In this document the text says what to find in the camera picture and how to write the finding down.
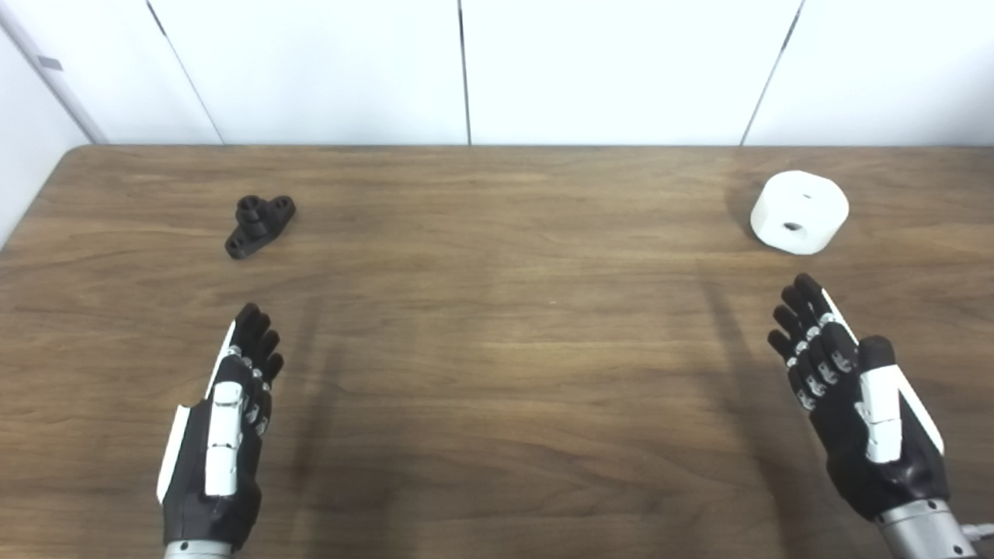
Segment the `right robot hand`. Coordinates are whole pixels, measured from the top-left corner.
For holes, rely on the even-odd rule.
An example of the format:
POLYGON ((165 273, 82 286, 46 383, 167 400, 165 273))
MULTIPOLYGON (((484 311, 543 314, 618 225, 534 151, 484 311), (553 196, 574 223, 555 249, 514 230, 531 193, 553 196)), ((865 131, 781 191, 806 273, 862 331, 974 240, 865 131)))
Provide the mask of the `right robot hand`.
POLYGON ((891 341, 856 339, 821 284, 800 273, 773 311, 767 341, 784 361, 842 499, 867 520, 951 496, 944 443, 899 369, 891 341))

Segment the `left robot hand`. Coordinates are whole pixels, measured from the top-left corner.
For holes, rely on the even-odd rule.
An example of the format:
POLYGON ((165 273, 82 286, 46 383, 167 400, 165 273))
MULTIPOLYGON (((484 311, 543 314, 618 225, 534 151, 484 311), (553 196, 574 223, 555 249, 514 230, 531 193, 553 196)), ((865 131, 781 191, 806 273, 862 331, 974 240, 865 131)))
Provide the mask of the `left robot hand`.
POLYGON ((262 508, 258 468, 283 369, 278 332, 249 302, 228 326, 206 392, 179 406, 157 478, 167 558, 231 558, 262 508))

